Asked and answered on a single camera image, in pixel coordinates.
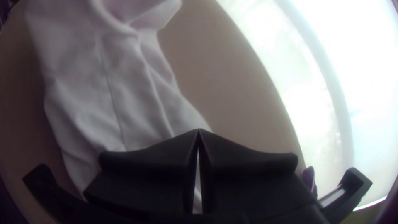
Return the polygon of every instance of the white fabric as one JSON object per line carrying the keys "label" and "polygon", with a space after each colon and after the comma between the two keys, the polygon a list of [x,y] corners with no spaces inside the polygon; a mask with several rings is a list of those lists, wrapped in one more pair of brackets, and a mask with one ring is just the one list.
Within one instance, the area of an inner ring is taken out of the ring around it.
{"label": "white fabric", "polygon": [[45,110],[67,171],[82,192],[101,151],[143,149],[210,130],[181,95],[157,40],[180,0],[29,0]]}

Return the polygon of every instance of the bright window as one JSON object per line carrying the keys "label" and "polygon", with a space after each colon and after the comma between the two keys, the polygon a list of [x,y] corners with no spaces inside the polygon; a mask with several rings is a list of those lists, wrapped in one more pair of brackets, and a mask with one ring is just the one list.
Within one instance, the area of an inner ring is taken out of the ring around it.
{"label": "bright window", "polygon": [[398,15],[390,0],[218,0],[273,80],[315,169],[318,195],[349,167],[373,181],[398,173]]}

